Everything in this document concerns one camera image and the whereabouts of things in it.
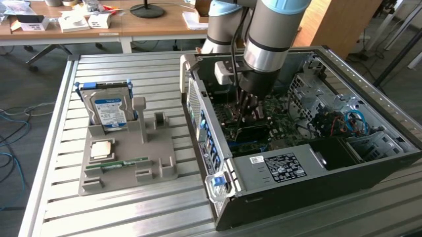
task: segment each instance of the aluminum workbench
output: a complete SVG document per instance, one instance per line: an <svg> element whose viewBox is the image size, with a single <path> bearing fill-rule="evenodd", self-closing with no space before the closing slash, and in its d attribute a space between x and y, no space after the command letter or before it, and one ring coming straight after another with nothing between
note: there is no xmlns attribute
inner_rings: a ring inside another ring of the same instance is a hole
<svg viewBox="0 0 422 237"><path fill-rule="evenodd" d="M397 236L422 226L422 160L374 188L225 232L213 214L195 160L179 92L186 52L87 55L70 59L20 229L26 236ZM131 79L146 116L170 116L179 178L78 196L87 111L74 82Z"/></svg>

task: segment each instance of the motherboard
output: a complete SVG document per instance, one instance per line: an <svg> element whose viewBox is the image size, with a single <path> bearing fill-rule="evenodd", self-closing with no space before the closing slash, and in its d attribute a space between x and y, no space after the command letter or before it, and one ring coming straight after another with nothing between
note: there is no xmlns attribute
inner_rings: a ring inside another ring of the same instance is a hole
<svg viewBox="0 0 422 237"><path fill-rule="evenodd" d="M311 134L299 133L295 119L290 118L286 108L286 97L269 96L263 104L265 119L254 126L239 128L235 102L214 104L234 157L297 146L311 137Z"/></svg>

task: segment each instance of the power supply label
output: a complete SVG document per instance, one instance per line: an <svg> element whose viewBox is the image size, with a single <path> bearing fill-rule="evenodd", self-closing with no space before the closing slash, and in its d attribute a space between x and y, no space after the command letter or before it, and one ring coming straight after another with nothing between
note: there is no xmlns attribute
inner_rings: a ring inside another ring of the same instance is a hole
<svg viewBox="0 0 422 237"><path fill-rule="evenodd" d="M287 180L306 176L306 172L294 153L287 153L275 157L265 158L265 163L271 172L275 182L281 183Z"/></svg>

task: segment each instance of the barcode sticker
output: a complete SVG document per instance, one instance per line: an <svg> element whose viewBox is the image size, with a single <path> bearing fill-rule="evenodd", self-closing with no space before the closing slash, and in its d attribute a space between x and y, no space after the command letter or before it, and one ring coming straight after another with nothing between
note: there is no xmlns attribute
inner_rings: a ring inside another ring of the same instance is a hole
<svg viewBox="0 0 422 237"><path fill-rule="evenodd" d="M263 156L258 156L258 157L250 157L251 159L251 163L255 164L255 163L261 163L265 161L265 157Z"/></svg>

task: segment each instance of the desk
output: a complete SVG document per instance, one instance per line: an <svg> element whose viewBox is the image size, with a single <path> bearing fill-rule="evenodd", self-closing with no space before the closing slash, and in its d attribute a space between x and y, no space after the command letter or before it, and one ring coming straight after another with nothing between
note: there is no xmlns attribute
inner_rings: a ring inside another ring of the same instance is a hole
<svg viewBox="0 0 422 237"><path fill-rule="evenodd" d="M68 61L19 237L392 237L422 226L420 160L372 189L217 232L181 103L179 58L187 53L195 52L87 55ZM134 95L146 97L145 115L165 111L170 117L179 178L80 197L88 114L74 83L126 79L133 79Z"/></svg>
<svg viewBox="0 0 422 237"><path fill-rule="evenodd" d="M182 0L155 0L159 2L174 2L186 4ZM8 45L38 45L38 44L67 44L67 43L92 43L92 42L121 42L125 53L131 53L131 41L134 40L182 40L205 39L207 31L193 31L187 28L182 12L190 9L162 4L166 15L157 19L143 19L135 17L129 9L141 1L102 1L104 5L117 6L126 9L123 15L111 17L110 29L90 29L84 31L62 33L59 23L50 23L47 31L23 31L22 29L11 32L10 21L0 25L0 46ZM34 11L48 17L59 17L60 11L71 10L70 6L48 7L43 1L31 3Z"/></svg>

